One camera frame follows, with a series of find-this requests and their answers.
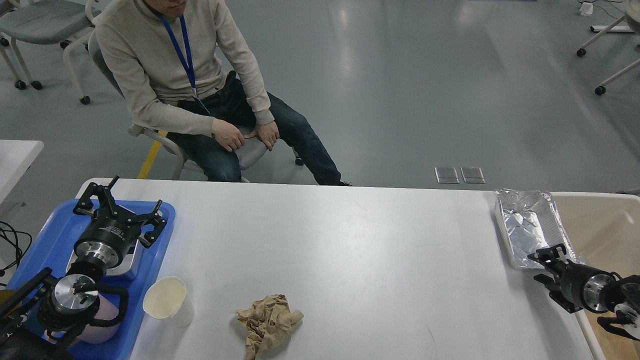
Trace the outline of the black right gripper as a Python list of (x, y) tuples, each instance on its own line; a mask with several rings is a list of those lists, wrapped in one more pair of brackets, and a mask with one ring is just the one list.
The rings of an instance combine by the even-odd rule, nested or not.
[(558, 273), (555, 278), (537, 274), (535, 281), (544, 285), (548, 295), (556, 304), (568, 313), (587, 310), (592, 313), (606, 313), (605, 287), (612, 284), (615, 276), (612, 272), (566, 260), (567, 249), (564, 243), (537, 249), (526, 256), (540, 264), (550, 273)]

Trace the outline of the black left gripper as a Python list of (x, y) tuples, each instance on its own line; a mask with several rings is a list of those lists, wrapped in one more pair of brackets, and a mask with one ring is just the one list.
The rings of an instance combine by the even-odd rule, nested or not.
[(73, 214), (92, 219), (74, 244), (77, 262), (98, 262), (102, 268), (118, 267), (136, 241), (150, 249), (165, 229), (167, 219), (160, 212), (162, 199), (158, 199), (151, 212), (119, 221), (121, 210), (111, 192), (119, 178), (115, 175), (107, 185), (90, 182), (77, 199)]

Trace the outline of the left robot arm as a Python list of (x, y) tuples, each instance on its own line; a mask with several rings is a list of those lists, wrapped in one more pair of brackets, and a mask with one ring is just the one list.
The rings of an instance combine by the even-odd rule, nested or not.
[(3, 360), (127, 357), (175, 210), (117, 202), (116, 182), (90, 182), (51, 214), (1, 302)]

